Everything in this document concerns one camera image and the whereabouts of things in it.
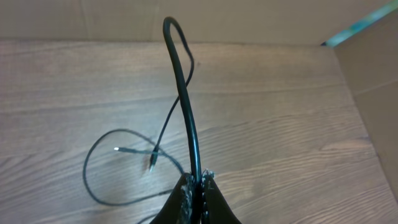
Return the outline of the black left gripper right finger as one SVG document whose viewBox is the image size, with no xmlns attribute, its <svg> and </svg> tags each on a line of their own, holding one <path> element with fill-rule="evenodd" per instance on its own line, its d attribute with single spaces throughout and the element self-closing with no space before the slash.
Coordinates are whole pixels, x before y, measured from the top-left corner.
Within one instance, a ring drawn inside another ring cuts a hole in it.
<svg viewBox="0 0 398 224">
<path fill-rule="evenodd" d="M 203 224 L 241 224 L 223 197 L 215 180 L 215 173 L 206 169 L 202 174 Z"/>
</svg>

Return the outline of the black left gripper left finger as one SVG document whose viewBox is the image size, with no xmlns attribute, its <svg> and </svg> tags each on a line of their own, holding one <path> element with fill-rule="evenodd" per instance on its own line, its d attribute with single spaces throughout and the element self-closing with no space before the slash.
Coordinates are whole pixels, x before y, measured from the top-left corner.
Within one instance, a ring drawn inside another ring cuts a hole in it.
<svg viewBox="0 0 398 224">
<path fill-rule="evenodd" d="M 165 205 L 150 224 L 189 224 L 193 215 L 193 176 L 184 173 L 173 188 Z"/>
</svg>

